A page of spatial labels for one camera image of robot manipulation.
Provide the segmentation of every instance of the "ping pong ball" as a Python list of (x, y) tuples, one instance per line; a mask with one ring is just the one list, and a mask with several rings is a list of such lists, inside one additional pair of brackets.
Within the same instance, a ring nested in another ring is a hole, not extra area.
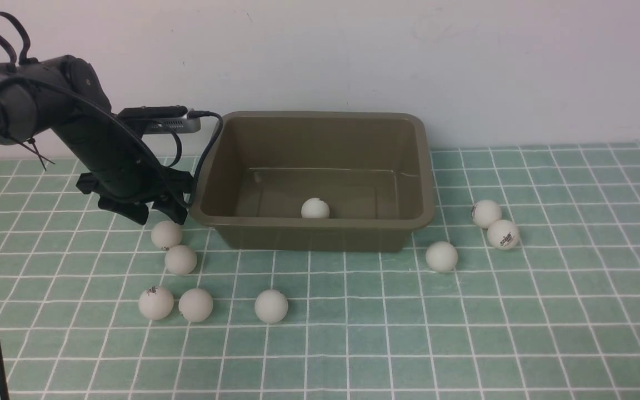
[(211, 315), (214, 300), (205, 289), (189, 289), (179, 298), (179, 313), (189, 322), (202, 322)]
[(494, 248), (508, 250), (520, 241), (518, 226), (511, 221), (502, 219), (491, 223), (488, 227), (488, 243)]
[(258, 295), (254, 309), (260, 321), (275, 324), (285, 318), (288, 312), (288, 299), (283, 296), (283, 293), (268, 289)]
[(174, 275), (186, 275), (196, 266), (196, 253), (185, 245), (170, 248), (164, 256), (164, 266)]
[(487, 229), (491, 223), (499, 220), (503, 216), (498, 203), (493, 200), (480, 200), (473, 205), (471, 210), (473, 223), (483, 229)]
[(458, 252), (448, 242), (436, 242), (426, 250), (426, 263), (436, 272), (451, 272), (458, 263)]
[(152, 286), (142, 293), (137, 307), (142, 316), (157, 321), (170, 314), (174, 307), (174, 296), (162, 286)]
[(309, 198), (303, 203), (300, 215), (303, 218), (328, 218), (330, 216), (330, 206), (317, 197)]
[(158, 222), (152, 228), (152, 243), (162, 250), (169, 250), (182, 241), (182, 227), (172, 221)]

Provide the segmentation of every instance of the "white grout line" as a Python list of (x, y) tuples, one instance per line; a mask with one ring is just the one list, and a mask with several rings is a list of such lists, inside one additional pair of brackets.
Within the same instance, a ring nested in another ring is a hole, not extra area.
[[(209, 238), (210, 237), (211, 237), (211, 232), (207, 232), (206, 233), (206, 240), (205, 240), (205, 243), (204, 243), (204, 252), (202, 253), (201, 262), (199, 263), (199, 276), (196, 279), (196, 288), (198, 288), (200, 286), (200, 284), (201, 284), (201, 276), (204, 273), (204, 263), (206, 262), (206, 250), (209, 248)], [(182, 344), (181, 358), (179, 359), (179, 366), (177, 367), (177, 376), (174, 378), (174, 387), (173, 387), (173, 393), (172, 393), (172, 400), (175, 400), (176, 395), (177, 395), (177, 390), (178, 390), (177, 387), (179, 385), (179, 376), (181, 375), (181, 372), (182, 372), (182, 364), (184, 362), (183, 361), (184, 352), (186, 351), (186, 345), (187, 345), (187, 342), (189, 340), (189, 332), (190, 332), (189, 328), (190, 327), (191, 327), (191, 322), (187, 322), (186, 332), (184, 333), (184, 344)]]
[(219, 367), (219, 380), (216, 384), (216, 400), (219, 400), (219, 394), (221, 393), (221, 378), (224, 374), (224, 360), (228, 357), (226, 356), (226, 349), (229, 342), (229, 330), (231, 329), (231, 316), (233, 314), (233, 302), (234, 297), (236, 296), (236, 283), (238, 282), (238, 270), (241, 266), (241, 252), (239, 252), (238, 257), (236, 258), (236, 275), (233, 279), (233, 289), (231, 289), (231, 304), (229, 304), (229, 317), (226, 321), (226, 336), (224, 336), (224, 349), (221, 357), (221, 366)]
[[(275, 257), (276, 257), (276, 252), (273, 251), (273, 261), (271, 263), (271, 283), (270, 283), (271, 289), (273, 288), (273, 273), (275, 272)], [(261, 366), (261, 390), (263, 390), (263, 387), (266, 382), (266, 362), (267, 362), (267, 359), (269, 358), (268, 357), (269, 334), (270, 334), (270, 324), (266, 324), (266, 337), (263, 344), (263, 364)], [(261, 396), (259, 400), (263, 400), (263, 392), (261, 392)]]
[(386, 340), (387, 340), (387, 364), (389, 368), (389, 391), (391, 392), (392, 400), (395, 400), (396, 393), (394, 392), (394, 370), (392, 369), (392, 350), (390, 348), (391, 345), (389, 345), (389, 319), (387, 316), (387, 298), (386, 298), (386, 294), (384, 293), (384, 266), (382, 263), (382, 254), (378, 253), (377, 256), (379, 258), (379, 271), (380, 271), (379, 277), (382, 283), (382, 308), (384, 312), (384, 336), (386, 337)]
[[(459, 150), (459, 156), (461, 158), (462, 164), (464, 164), (463, 153), (460, 150)], [(495, 166), (495, 160), (493, 159), (493, 153), (490, 153), (490, 157), (491, 157), (491, 162), (493, 163), (493, 166)], [(495, 172), (496, 172), (496, 175), (498, 176), (498, 183), (501, 184), (501, 190), (503, 192), (503, 197), (505, 197), (506, 201), (507, 201), (508, 197), (505, 194), (505, 189), (503, 189), (503, 187), (502, 187), (501, 178), (500, 178), (500, 175), (498, 174), (498, 170), (495, 169)], [(469, 188), (468, 191), (469, 191), (469, 193), (471, 195), (472, 202), (475, 203), (477, 200), (473, 197), (473, 191), (471, 190), (471, 188)], [(516, 346), (515, 338), (513, 337), (513, 329), (511, 327), (510, 321), (508, 319), (508, 312), (505, 309), (505, 304), (503, 303), (503, 297), (501, 296), (500, 285), (498, 284), (498, 278), (495, 275), (495, 267), (493, 266), (493, 261), (491, 260), (491, 255), (488, 252), (488, 243), (486, 242), (486, 238), (485, 238), (485, 235), (483, 235), (483, 231), (482, 230), (481, 230), (481, 239), (483, 240), (483, 245), (485, 246), (485, 249), (486, 249), (486, 256), (488, 258), (488, 265), (490, 265), (491, 271), (493, 271), (493, 279), (496, 282), (496, 290), (497, 290), (497, 293), (498, 293), (498, 301), (500, 302), (500, 307), (501, 307), (501, 309), (503, 311), (503, 318), (505, 319), (506, 324), (508, 324), (508, 336), (510, 337), (510, 343), (511, 343), (511, 345), (513, 347), (513, 354), (515, 354), (515, 363), (518, 365), (518, 372), (520, 372), (520, 380), (521, 380), (521, 382), (523, 384), (523, 391), (525, 392), (525, 398), (527, 400), (530, 400), (530, 393), (528, 392), (528, 385), (526, 384), (525, 374), (523, 373), (523, 366), (522, 366), (522, 364), (520, 362), (520, 357), (518, 357), (518, 347)]]

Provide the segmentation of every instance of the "robotic arm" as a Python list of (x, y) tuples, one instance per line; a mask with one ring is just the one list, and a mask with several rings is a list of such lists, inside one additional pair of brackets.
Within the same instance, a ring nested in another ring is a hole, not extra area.
[(91, 64), (74, 56), (38, 61), (28, 58), (28, 34), (13, 15), (0, 12), (23, 40), (16, 66), (16, 53), (0, 36), (9, 55), (0, 63), (0, 144), (32, 142), (35, 135), (51, 129), (91, 172), (79, 177), (82, 193), (100, 195), (98, 207), (145, 224), (147, 203), (176, 223), (186, 219), (185, 193), (194, 193), (189, 172), (160, 165), (142, 142), (142, 135), (171, 130), (195, 132), (200, 117), (217, 117), (215, 134), (202, 155), (216, 140), (223, 123), (214, 112), (188, 111), (186, 107), (140, 107), (124, 109), (115, 116)]

